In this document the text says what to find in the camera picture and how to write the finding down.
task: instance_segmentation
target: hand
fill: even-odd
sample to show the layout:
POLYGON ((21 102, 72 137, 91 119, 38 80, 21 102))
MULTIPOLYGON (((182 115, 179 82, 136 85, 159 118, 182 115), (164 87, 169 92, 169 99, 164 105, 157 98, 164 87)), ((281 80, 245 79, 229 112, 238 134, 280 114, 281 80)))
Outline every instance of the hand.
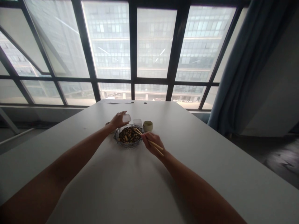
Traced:
POLYGON ((165 154, 166 150, 165 150, 165 147, 160 139, 160 136, 154 134, 154 133, 151 133, 151 132, 146 132, 144 134, 141 135, 142 137, 142 140, 146 146, 146 148, 153 154, 155 155, 156 157, 161 157, 160 153, 157 152, 157 150, 155 149, 154 146, 152 146, 150 144, 150 142, 148 140, 151 140, 152 142, 156 143, 157 145, 161 146, 164 150, 161 151, 163 154, 165 154))
POLYGON ((123 122, 122 121, 122 118, 124 116, 124 114, 126 113, 127 111, 123 111, 123 112, 119 112, 117 113, 114 118, 112 118, 112 120, 110 121, 110 125, 112 125, 114 128, 121 128, 122 126, 128 124, 129 122, 123 122))

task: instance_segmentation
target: green cup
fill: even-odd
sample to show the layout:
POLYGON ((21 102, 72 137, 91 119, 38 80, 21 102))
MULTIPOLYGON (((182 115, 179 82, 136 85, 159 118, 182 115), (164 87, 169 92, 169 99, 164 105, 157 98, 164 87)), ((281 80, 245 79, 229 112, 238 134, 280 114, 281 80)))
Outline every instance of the green cup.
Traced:
POLYGON ((143 128, 144 132, 148 132, 148 131, 152 131, 154 126, 151 121, 145 121, 145 122, 143 122, 142 128, 143 128))

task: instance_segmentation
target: forearm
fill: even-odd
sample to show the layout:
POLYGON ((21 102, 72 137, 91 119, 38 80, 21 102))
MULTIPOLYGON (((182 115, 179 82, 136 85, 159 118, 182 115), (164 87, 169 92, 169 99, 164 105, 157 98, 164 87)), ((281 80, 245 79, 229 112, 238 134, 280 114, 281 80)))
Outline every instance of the forearm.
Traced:
POLYGON ((78 174, 78 172, 87 164, 100 144, 115 129, 111 125, 106 125, 94 134, 79 142, 62 154, 53 162, 48 170, 64 186, 78 174))
POLYGON ((159 157, 175 180, 196 220, 202 223, 245 223, 232 206, 204 179, 165 150, 159 157))
POLYGON ((65 187, 112 131, 107 125, 62 154, 0 207, 0 222, 45 223, 65 187))

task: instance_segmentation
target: nuts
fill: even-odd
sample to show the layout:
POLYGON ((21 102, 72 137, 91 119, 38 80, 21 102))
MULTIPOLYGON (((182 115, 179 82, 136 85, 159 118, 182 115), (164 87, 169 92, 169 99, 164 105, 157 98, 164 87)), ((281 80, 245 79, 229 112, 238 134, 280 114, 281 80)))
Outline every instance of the nuts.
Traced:
POLYGON ((123 142, 123 143, 133 143, 133 142, 138 141, 141 137, 140 137, 140 135, 135 133, 134 130, 136 130, 136 129, 137 128, 135 128, 133 126, 124 128, 119 133, 118 141, 123 142))

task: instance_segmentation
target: window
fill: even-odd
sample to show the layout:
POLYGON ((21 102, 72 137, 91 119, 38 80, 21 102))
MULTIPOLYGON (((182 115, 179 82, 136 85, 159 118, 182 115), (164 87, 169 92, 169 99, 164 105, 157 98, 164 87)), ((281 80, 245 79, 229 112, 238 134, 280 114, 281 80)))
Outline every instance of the window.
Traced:
POLYGON ((10 63, 16 70, 19 76, 36 76, 41 77, 42 75, 36 68, 22 55, 22 53, 0 32, 0 47, 6 54, 10 63))
POLYGON ((36 104, 62 105, 62 100, 52 81, 22 81, 36 104))
POLYGON ((208 96, 206 97, 206 101, 202 107, 204 110, 211 110, 213 108, 213 104, 214 104, 217 92, 218 92, 218 86, 212 86, 210 88, 208 96))
POLYGON ((234 13, 235 8, 190 7, 176 81, 209 81, 234 13))
POLYGON ((71 0, 25 0, 56 76, 89 78, 71 0))
POLYGON ((171 101, 186 109, 198 109, 205 86, 174 86, 171 101))
POLYGON ((0 105, 132 99, 210 111, 250 1, 24 3, 0 8, 0 105))
POLYGON ((82 1, 98 78, 131 79, 128 2, 82 1))
POLYGON ((131 84, 99 83, 101 99, 130 100, 131 84))
POLYGON ((166 101, 168 85, 135 84, 135 100, 166 101))
POLYGON ((243 8, 243 10, 242 10, 242 12, 240 14, 240 17, 238 19, 238 22, 236 24, 234 32, 233 32, 233 34, 232 34, 232 36, 230 38, 230 41, 229 41, 228 46, 227 46, 227 49, 226 49, 226 51, 224 53, 223 59, 222 59, 222 61, 220 63, 220 66, 219 66, 218 71, 216 73, 216 76, 214 78, 214 82, 220 82, 221 81, 221 78, 222 78, 222 75, 223 75, 226 63, 227 63, 228 58, 230 56, 230 53, 231 53, 231 51, 233 49, 234 43, 235 43, 235 41, 237 39, 237 36, 238 36, 238 34, 240 32, 241 26, 242 26, 242 24, 244 22, 247 10, 248 10, 248 8, 243 8))
POLYGON ((176 15, 176 10, 137 9, 137 77, 167 77, 176 15))
POLYGON ((27 104, 21 91, 13 80, 0 81, 0 103, 27 104))
POLYGON ((68 105, 90 106, 96 103, 89 82, 59 82, 68 105))
POLYGON ((49 72, 21 9, 0 8, 0 26, 20 46, 25 54, 32 59, 31 63, 36 68, 41 72, 49 72))
POLYGON ((4 67, 1 61, 0 61, 0 75, 6 75, 6 76, 9 75, 9 73, 7 72, 6 68, 4 67))

